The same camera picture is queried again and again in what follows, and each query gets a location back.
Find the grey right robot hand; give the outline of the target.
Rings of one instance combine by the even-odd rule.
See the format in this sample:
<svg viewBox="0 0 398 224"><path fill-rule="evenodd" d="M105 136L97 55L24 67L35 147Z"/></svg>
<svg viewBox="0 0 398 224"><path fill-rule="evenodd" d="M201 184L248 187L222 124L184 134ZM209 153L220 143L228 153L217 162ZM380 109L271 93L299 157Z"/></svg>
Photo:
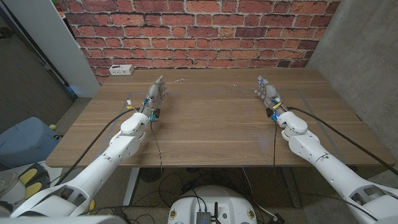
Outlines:
<svg viewBox="0 0 398 224"><path fill-rule="evenodd" d="M260 75L257 79L259 89L254 91L255 94L264 102L267 116L269 118L271 116L278 118L282 113L287 111L283 106L280 94L267 79Z"/></svg>

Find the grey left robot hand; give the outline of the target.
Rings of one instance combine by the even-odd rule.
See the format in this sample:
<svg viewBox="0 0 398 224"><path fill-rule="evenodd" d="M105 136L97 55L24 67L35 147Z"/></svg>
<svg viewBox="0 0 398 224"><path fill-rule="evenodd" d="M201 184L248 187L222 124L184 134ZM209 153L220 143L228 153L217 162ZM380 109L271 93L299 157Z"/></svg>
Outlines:
<svg viewBox="0 0 398 224"><path fill-rule="evenodd" d="M150 116L155 110L161 107L167 96L164 76L161 75L149 88L139 112Z"/></svg>

